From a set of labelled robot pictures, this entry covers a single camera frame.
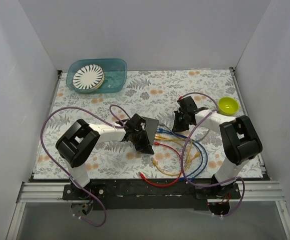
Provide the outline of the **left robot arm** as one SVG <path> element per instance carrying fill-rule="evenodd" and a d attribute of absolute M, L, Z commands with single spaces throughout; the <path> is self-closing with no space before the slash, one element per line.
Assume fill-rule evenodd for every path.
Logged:
<path fill-rule="evenodd" d="M 91 194 L 86 161 L 96 144 L 131 142 L 137 152 L 153 155 L 152 146 L 158 125 L 159 120 L 138 114 L 109 125 L 77 120 L 56 143 L 56 149 L 66 161 L 70 182 L 75 185 L 75 196 L 86 200 Z"/>

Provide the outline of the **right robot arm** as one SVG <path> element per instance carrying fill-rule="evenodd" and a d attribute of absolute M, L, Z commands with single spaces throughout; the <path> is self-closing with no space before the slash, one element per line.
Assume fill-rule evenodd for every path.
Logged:
<path fill-rule="evenodd" d="M 262 152 L 262 143 L 256 130 L 248 116 L 230 117 L 218 113 L 218 108 L 211 110 L 206 107 L 198 108 L 194 99 L 188 94 L 179 98 L 177 102 L 179 109 L 174 112 L 172 131 L 184 132 L 189 130 L 190 125 L 193 125 L 194 128 L 185 142 L 187 145 L 199 126 L 207 128 L 221 135 L 225 153 L 225 159 L 213 175 L 211 184 L 194 183 L 187 178 L 183 166 L 185 149 L 182 150 L 180 157 L 181 172 L 189 184 L 198 188 L 211 188 L 215 198 L 224 198 L 229 193 L 228 185 L 238 179 L 237 175 L 247 161 Z"/>

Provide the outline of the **black network switch box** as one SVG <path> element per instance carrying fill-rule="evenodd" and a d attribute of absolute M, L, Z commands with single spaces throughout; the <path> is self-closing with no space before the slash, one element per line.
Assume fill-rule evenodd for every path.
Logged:
<path fill-rule="evenodd" d="M 145 131 L 147 133 L 149 143 L 152 146 L 155 140 L 159 120 L 148 117 L 144 117 L 144 119 L 146 120 Z"/>

